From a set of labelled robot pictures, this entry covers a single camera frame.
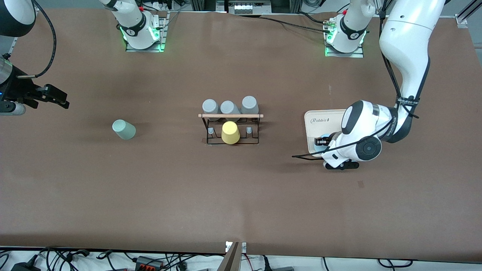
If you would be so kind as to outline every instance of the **white tray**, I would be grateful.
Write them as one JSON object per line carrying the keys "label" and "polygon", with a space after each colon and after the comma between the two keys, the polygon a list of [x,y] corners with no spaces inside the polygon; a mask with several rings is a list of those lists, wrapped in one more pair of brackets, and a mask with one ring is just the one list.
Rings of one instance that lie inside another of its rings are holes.
{"label": "white tray", "polygon": [[306,138],[310,153],[317,151],[315,149],[316,137],[341,131],[341,120],[344,113],[345,109],[311,110],[305,113]]}

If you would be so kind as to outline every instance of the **yellow cup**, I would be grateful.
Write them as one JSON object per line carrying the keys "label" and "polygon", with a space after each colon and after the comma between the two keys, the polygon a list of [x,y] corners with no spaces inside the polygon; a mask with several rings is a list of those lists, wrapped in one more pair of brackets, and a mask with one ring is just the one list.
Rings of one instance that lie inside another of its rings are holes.
{"label": "yellow cup", "polygon": [[234,122],[225,122],[223,124],[223,131],[221,132],[221,139],[226,144],[234,144],[240,139],[240,131]]}

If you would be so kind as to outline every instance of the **red wire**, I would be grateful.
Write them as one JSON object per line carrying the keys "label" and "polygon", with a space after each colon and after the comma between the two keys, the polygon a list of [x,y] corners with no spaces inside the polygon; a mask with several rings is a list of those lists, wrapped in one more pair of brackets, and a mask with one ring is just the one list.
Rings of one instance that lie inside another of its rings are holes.
{"label": "red wire", "polygon": [[249,257],[246,253],[244,253],[244,256],[246,257],[246,260],[248,260],[249,266],[251,267],[251,271],[254,271],[253,266],[251,265],[251,261],[249,260]]}

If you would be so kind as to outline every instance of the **table surface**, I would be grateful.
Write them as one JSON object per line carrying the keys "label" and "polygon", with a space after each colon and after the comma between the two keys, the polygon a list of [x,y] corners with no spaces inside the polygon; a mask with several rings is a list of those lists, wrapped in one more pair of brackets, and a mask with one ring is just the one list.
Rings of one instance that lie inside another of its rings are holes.
{"label": "table surface", "polygon": [[[454,19],[433,32],[408,137],[339,172],[291,155],[307,152],[308,110],[394,104],[377,19],[350,59],[325,57],[318,32],[229,14],[181,13],[160,54],[125,53],[108,11],[49,15],[57,55],[35,82],[71,105],[0,118],[2,245],[222,253],[238,240],[250,254],[482,260],[482,72]],[[11,60],[38,72],[51,46],[39,17]],[[202,102],[246,95],[265,115],[260,144],[205,145]]]}

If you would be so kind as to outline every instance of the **metal post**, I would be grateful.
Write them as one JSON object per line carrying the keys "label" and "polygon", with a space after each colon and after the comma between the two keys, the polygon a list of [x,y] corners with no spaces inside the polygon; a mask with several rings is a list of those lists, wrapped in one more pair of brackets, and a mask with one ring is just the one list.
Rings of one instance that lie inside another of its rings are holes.
{"label": "metal post", "polygon": [[482,0],[471,1],[464,9],[455,15],[459,28],[467,28],[467,19],[482,6]]}
{"label": "metal post", "polygon": [[234,242],[229,248],[228,253],[224,256],[217,271],[240,271],[241,255],[242,244],[240,242]]}

